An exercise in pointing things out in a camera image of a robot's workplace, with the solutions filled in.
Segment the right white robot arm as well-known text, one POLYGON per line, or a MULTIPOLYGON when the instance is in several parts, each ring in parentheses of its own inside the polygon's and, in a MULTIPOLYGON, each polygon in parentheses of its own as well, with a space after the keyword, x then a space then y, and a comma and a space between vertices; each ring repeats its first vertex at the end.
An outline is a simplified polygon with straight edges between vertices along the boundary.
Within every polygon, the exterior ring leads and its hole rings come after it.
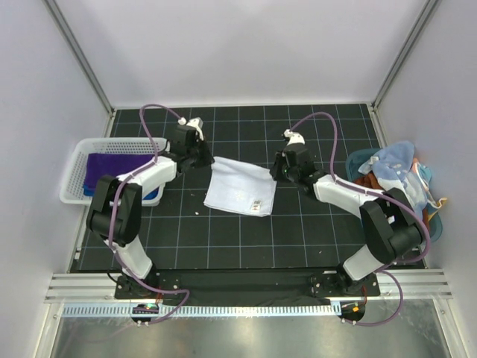
POLYGON ((360 219, 364 245, 336 268, 335 285, 343 295, 354 295, 375 271, 429 240, 426 225, 415 215, 402 190, 368 189, 323 172, 312 162, 304 144, 287 145, 278 151, 270 174, 276 182, 290 182, 313 200, 360 219))

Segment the white cloth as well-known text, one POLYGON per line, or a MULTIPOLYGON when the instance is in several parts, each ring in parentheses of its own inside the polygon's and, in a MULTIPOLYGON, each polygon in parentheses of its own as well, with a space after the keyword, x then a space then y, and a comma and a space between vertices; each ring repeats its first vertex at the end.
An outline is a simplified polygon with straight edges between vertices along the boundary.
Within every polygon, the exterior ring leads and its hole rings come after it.
POLYGON ((214 160, 206 207, 245 216, 272 213, 277 182, 266 168, 224 157, 214 160))

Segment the purple towel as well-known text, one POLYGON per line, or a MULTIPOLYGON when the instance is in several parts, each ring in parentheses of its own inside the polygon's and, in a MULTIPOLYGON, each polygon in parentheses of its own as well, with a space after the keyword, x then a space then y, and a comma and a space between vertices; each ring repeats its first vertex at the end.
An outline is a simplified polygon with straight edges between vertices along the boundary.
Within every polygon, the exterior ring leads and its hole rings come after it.
POLYGON ((86 176, 83 184, 96 188, 98 180, 104 175, 116 177, 145 165, 153 158, 152 154, 89 154, 86 161, 86 176))

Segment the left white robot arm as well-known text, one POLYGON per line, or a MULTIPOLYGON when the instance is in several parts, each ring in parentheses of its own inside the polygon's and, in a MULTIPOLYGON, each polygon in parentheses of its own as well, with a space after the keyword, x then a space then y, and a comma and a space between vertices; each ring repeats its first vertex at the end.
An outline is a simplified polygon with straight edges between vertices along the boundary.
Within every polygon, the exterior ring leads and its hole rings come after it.
POLYGON ((86 226, 109 246, 140 298, 151 298, 159 288, 157 268, 139 238, 142 200, 189 169, 214 163, 202 126, 200 118, 180 119, 163 148, 152 142, 155 153, 146 164, 116 177, 105 175, 96 185, 86 226))

